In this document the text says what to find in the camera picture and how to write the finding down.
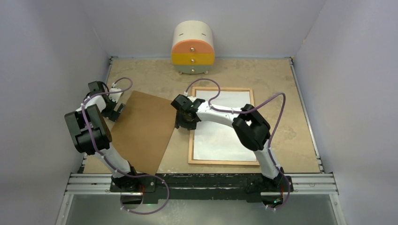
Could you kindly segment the brown hardboard backing board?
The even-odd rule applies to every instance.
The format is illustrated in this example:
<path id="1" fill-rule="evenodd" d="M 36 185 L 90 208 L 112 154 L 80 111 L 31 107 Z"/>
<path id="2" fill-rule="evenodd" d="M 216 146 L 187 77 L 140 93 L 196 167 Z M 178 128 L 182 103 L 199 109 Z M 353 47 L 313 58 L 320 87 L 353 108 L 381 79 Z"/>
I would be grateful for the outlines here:
<path id="1" fill-rule="evenodd" d="M 125 107 L 119 118 L 107 120 L 112 144 L 136 171 L 154 175 L 175 129 L 172 96 L 133 90 L 121 102 Z"/>

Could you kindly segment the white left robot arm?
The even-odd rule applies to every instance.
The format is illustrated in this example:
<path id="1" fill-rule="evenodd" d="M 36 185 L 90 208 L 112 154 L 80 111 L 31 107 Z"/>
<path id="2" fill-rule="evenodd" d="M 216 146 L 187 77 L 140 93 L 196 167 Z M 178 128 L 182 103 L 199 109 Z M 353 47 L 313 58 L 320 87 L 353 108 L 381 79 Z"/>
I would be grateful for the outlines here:
<path id="1" fill-rule="evenodd" d="M 111 172 L 112 182 L 118 188 L 129 192 L 136 191 L 140 185 L 137 172 L 112 145 L 111 132 L 106 119 L 115 122 L 125 105 L 118 105 L 122 90 L 104 82 L 88 84 L 89 93 L 76 110 L 65 114 L 69 134 L 76 150 L 93 155 Z"/>

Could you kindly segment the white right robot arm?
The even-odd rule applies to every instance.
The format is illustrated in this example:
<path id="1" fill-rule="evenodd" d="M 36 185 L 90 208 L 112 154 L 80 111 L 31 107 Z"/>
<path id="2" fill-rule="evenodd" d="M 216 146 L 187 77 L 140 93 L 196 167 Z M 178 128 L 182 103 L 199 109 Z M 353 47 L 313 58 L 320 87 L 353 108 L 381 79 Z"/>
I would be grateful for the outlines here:
<path id="1" fill-rule="evenodd" d="M 241 108 L 225 107 L 181 94 L 171 106 L 176 109 L 175 128 L 195 130 L 199 122 L 215 122 L 232 128 L 240 143 L 254 153 L 265 188 L 274 191 L 281 185 L 290 187 L 291 182 L 271 149 L 274 132 L 256 107 L 251 104 Z"/>

